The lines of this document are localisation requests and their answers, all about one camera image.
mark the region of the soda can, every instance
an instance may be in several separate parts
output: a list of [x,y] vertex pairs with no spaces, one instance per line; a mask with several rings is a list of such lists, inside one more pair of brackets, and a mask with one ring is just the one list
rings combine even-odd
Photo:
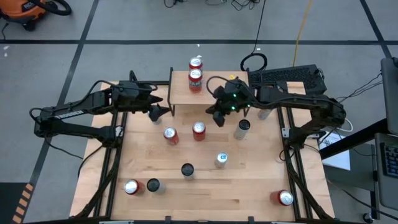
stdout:
[[206,137],[206,126],[203,122],[196,122],[192,126],[193,138],[196,141],[202,141]]
[[124,191],[129,195],[140,195],[145,192],[145,185],[138,180],[129,180],[124,185]]
[[147,189],[155,194],[164,194],[166,185],[156,178],[148,180]]
[[181,166],[181,173],[184,176],[185,180],[193,180],[194,179],[194,175],[193,175],[193,165],[186,163],[184,165]]
[[157,121],[153,121],[152,123],[153,123],[153,124],[156,124],[156,125],[159,125],[159,124],[161,124],[161,122],[162,122],[162,118],[159,117],[159,118],[157,119]]
[[249,131],[249,128],[250,128],[250,122],[246,119],[242,119],[239,122],[238,127],[236,127],[234,138],[236,140],[242,140],[246,135],[247,131]]
[[203,63],[201,58],[193,57],[189,60],[189,70],[199,69],[201,72],[203,71]]
[[177,135],[177,130],[175,128],[166,128],[163,133],[164,138],[169,140],[171,145],[176,145],[180,141]]
[[271,114],[272,110],[266,109],[266,110],[260,110],[259,113],[257,114],[259,119],[267,119],[268,115]]
[[293,195],[288,190],[278,190],[272,192],[270,200],[273,204],[289,206],[293,203]]
[[199,69],[192,69],[189,71],[189,89],[192,92],[199,92],[201,90],[201,83],[203,75]]
[[226,161],[228,160],[228,155],[225,152],[220,152],[216,160],[214,161],[214,164],[217,168],[223,168],[226,164]]

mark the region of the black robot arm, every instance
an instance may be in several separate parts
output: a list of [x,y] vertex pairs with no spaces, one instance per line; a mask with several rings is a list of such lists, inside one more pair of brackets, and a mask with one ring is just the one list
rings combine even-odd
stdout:
[[284,138],[287,145],[295,149],[303,148],[307,136],[317,133],[326,126],[340,127],[346,117],[343,105],[325,95],[291,94],[269,86],[249,88],[238,77],[227,80],[225,87],[219,86],[211,94],[216,98],[216,103],[209,107],[206,113],[212,114],[214,121],[220,127],[224,125],[226,114],[239,112],[251,106],[269,110],[280,106],[310,110],[312,120],[299,128],[291,127],[288,137]]
[[[97,81],[91,87],[91,90],[99,82],[108,83],[102,80]],[[152,89],[153,85],[150,83],[139,82],[134,78],[132,81],[120,81],[118,85],[108,84],[111,85],[109,88],[94,93],[90,93],[90,90],[82,100],[73,103],[31,109],[30,115],[35,120],[35,135],[42,138],[53,137],[58,134],[95,138],[102,142],[104,147],[116,147],[118,135],[115,128],[111,126],[94,128],[70,124],[62,120],[83,114],[98,115],[108,112],[130,111],[135,113],[141,111],[143,113],[149,112],[149,118],[152,121],[157,121],[160,116],[169,111],[166,107],[152,105],[163,99],[150,94],[157,89],[156,86]],[[32,115],[33,110],[40,110],[40,115],[34,117]]]

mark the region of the wooden platform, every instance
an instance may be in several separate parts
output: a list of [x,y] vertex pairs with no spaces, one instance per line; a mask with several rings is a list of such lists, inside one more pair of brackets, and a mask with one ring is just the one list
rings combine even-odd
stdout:
[[[289,83],[289,89],[300,93],[303,85]],[[160,86],[154,95],[166,99],[167,87]],[[166,100],[161,104],[167,106]],[[276,110],[265,121],[260,121],[258,109],[251,108],[246,118],[251,122],[251,129],[242,141],[237,141],[233,133],[238,121],[243,119],[243,112],[227,116],[224,127],[219,128],[211,115],[205,114],[206,108],[207,105],[178,105],[175,116],[165,114],[160,125],[152,124],[145,114],[129,114],[112,219],[164,220],[170,215],[173,220],[246,221],[248,216],[254,216],[256,221],[294,221],[292,207],[275,206],[269,200],[271,192],[289,189],[285,164],[278,158],[282,141]],[[294,110],[294,118],[300,126],[309,121],[310,113]],[[206,124],[203,142],[193,140],[192,125],[196,121]],[[101,127],[110,122],[110,114],[95,116],[93,126]],[[163,130],[169,126],[175,127],[180,137],[176,146],[169,146],[163,138]],[[306,143],[316,147],[314,140]],[[89,139],[85,156],[99,145],[98,141]],[[224,169],[216,169],[214,159],[221,151],[229,154],[229,161]],[[82,168],[71,215],[78,213],[96,191],[104,152],[97,153]],[[333,216],[319,154],[305,148],[302,149],[302,159],[308,189]],[[196,179],[193,181],[185,181],[181,174],[180,168],[186,162],[195,166]],[[127,180],[138,179],[146,183],[150,178],[166,183],[164,195],[146,191],[136,197],[124,192]],[[302,217],[305,217],[300,194],[296,200]],[[101,214],[104,214],[104,201]]]
[[[188,71],[173,71],[170,89],[170,103],[172,105],[211,105],[215,102],[213,96],[206,89],[206,82],[212,76],[220,76],[230,79],[230,76],[239,77],[240,80],[248,83],[248,73],[240,71],[216,72],[203,71],[202,91],[193,94],[188,85]],[[219,86],[224,86],[225,81],[213,78],[209,82],[209,88],[214,90]]]

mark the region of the keyboard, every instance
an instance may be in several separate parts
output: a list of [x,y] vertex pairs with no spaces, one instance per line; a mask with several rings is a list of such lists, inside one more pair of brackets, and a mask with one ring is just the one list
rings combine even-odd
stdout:
[[381,161],[384,175],[398,178],[398,148],[381,143]]
[[325,83],[323,82],[323,78],[320,76],[316,65],[249,72],[248,77],[249,86],[255,86],[256,84],[280,85],[281,82],[303,82],[307,95],[319,95],[326,91]]

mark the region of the gray floor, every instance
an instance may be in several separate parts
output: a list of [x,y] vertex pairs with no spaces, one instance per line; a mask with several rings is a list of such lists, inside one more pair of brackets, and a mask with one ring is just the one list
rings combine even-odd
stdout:
[[[47,44],[0,42],[0,137],[2,155],[0,182],[28,182],[43,140],[33,134],[34,122],[27,112],[31,107],[56,105],[65,79],[73,75],[66,101],[79,100],[98,79],[125,80],[133,69],[141,80],[167,80],[169,68],[187,69],[187,59],[202,55],[207,70],[239,70],[252,44],[85,44],[76,69],[70,70],[93,2],[68,0],[73,14],[60,17],[49,14],[34,32],[17,24],[5,30],[7,40],[49,40]],[[295,40],[308,0],[268,0],[259,39]],[[395,0],[367,4],[385,40],[398,40]],[[87,40],[254,40],[261,5],[235,11],[228,3],[207,6],[204,0],[188,0],[166,9],[162,1],[99,0]],[[357,0],[314,0],[302,33],[303,40],[377,40],[368,17]],[[53,44],[52,40],[65,40]],[[292,65],[294,45],[258,45],[268,57],[268,69]],[[392,55],[398,46],[389,45]],[[329,96],[349,95],[380,71],[384,52],[380,45],[300,45],[296,65],[316,64],[325,73]],[[253,69],[261,62],[252,59]],[[382,86],[344,102],[354,132],[385,117]],[[90,125],[91,116],[73,122]],[[57,136],[52,143],[83,155],[86,140]],[[67,218],[77,182],[80,161],[49,150],[36,185],[25,222]],[[336,217],[361,222],[368,209],[344,193],[329,186]],[[369,203],[369,193],[341,186]],[[397,212],[385,211],[398,215]],[[382,217],[379,223],[391,223]]]

